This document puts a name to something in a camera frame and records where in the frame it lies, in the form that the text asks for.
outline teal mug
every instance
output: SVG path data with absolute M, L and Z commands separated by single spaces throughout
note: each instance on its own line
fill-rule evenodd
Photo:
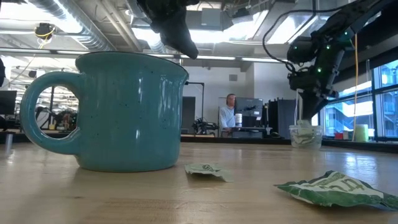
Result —
M 157 57 L 96 52 L 76 59 L 80 74 L 50 72 L 32 82 L 21 102 L 26 136 L 52 152 L 76 156 L 80 167 L 140 172 L 173 166 L 180 152 L 181 66 Z M 63 139 L 44 134 L 35 120 L 40 93 L 64 86 L 79 99 L 76 129 Z

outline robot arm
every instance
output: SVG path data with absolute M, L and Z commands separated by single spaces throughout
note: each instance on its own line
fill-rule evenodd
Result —
M 164 45 L 196 59 L 199 51 L 191 39 L 185 16 L 187 6 L 199 0 L 137 0 L 138 5 L 152 21 L 150 28 L 160 33 Z
M 302 90 L 303 119 L 311 119 L 326 106 L 327 97 L 338 97 L 332 84 L 339 74 L 344 53 L 354 50 L 351 39 L 373 15 L 394 1 L 357 0 L 347 4 L 311 37 L 299 37 L 292 43 L 287 60 L 300 64 L 315 59 L 314 65 L 305 70 L 294 70 L 288 76 L 290 88 Z
M 315 59 L 314 65 L 297 71 L 291 63 L 287 63 L 291 71 L 288 75 L 290 88 L 302 90 L 303 119 L 310 120 L 317 114 L 328 104 L 328 97 L 338 97 L 332 85 L 344 53 L 354 50 L 351 38 L 373 15 L 394 1 L 356 0 L 341 7 L 311 37 L 299 37 L 292 43 L 287 52 L 288 61 L 301 64 Z M 152 30 L 160 33 L 165 45 L 190 58 L 197 57 L 198 50 L 191 40 L 185 16 L 186 6 L 198 4 L 199 0 L 137 0 L 137 3 L 152 21 Z

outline person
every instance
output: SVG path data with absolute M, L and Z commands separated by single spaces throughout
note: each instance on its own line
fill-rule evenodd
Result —
M 230 132 L 235 127 L 235 94 L 230 93 L 226 97 L 226 106 L 220 109 L 220 124 L 223 131 Z

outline desk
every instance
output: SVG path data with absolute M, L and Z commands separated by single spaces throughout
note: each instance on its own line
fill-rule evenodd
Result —
M 8 129 L 8 130 L 9 131 L 14 131 L 15 133 L 23 133 L 23 132 L 20 132 L 19 129 Z M 52 133 L 52 134 L 62 132 L 62 130 L 42 130 L 42 131 L 44 133 Z
M 231 128 L 232 138 L 262 138 L 265 128 L 241 127 Z
M 102 173 L 73 156 L 14 144 L 0 157 L 2 224 L 397 223 L 398 213 L 371 207 L 323 208 L 273 184 L 338 170 L 398 195 L 398 155 L 323 147 L 183 143 L 176 166 L 156 172 Z M 233 183 L 187 177 L 184 164 L 218 162 Z
M 181 134 L 181 137 L 190 138 L 215 138 L 213 134 Z

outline green wrapper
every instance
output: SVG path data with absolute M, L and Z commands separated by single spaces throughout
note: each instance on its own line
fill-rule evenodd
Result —
M 233 182 L 231 174 L 227 170 L 222 169 L 218 164 L 187 164 L 185 165 L 185 171 L 188 174 L 214 175 L 225 182 Z
M 380 205 L 398 210 L 398 197 L 373 189 L 369 184 L 336 171 L 310 181 L 275 185 L 304 202 L 330 207 L 339 205 Z

